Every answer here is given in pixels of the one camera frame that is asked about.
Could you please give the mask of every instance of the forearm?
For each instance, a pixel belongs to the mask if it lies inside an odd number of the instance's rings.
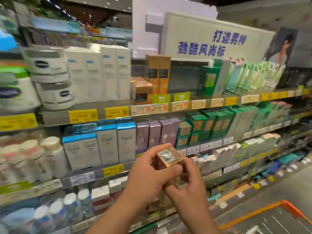
[[[141,209],[123,193],[86,234],[127,234]]]

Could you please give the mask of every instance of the white display board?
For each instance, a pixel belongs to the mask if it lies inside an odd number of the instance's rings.
[[[158,54],[159,33],[167,11],[182,11],[203,18],[216,19],[215,6],[190,0],[132,0],[133,57],[145,58],[146,54]],[[154,27],[159,32],[147,29]]]
[[[167,12],[161,54],[178,58],[244,58],[261,62],[275,32]]]

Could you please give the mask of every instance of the purple box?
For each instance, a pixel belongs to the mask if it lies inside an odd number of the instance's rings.
[[[181,121],[178,118],[171,118],[170,122],[172,123],[172,129],[170,130],[169,140],[167,141],[168,143],[171,143],[172,146],[174,146],[177,139],[177,131],[179,130]]]
[[[135,144],[135,154],[144,153],[149,143],[149,124],[148,122],[137,123],[137,134]]]
[[[161,133],[159,138],[159,144],[169,143],[169,137],[172,130],[172,123],[170,120],[159,120],[161,124]]]
[[[149,149],[159,145],[159,138],[161,132],[161,124],[159,121],[149,121],[150,136],[149,136]]]

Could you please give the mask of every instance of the dark blue oval logo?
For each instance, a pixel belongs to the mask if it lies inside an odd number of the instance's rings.
[[[64,90],[64,91],[60,92],[61,97],[66,97],[68,95],[69,95],[69,90]]]
[[[0,87],[0,98],[15,98],[20,93],[19,88]]]
[[[35,61],[35,65],[36,67],[39,67],[39,68],[48,68],[49,67],[49,63],[47,63],[46,61]]]

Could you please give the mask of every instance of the person's left hand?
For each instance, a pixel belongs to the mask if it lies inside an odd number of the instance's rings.
[[[136,159],[130,173],[123,195],[144,208],[155,200],[167,181],[181,174],[181,165],[173,165],[162,170],[153,167],[156,152],[171,146],[170,143],[154,146]]]

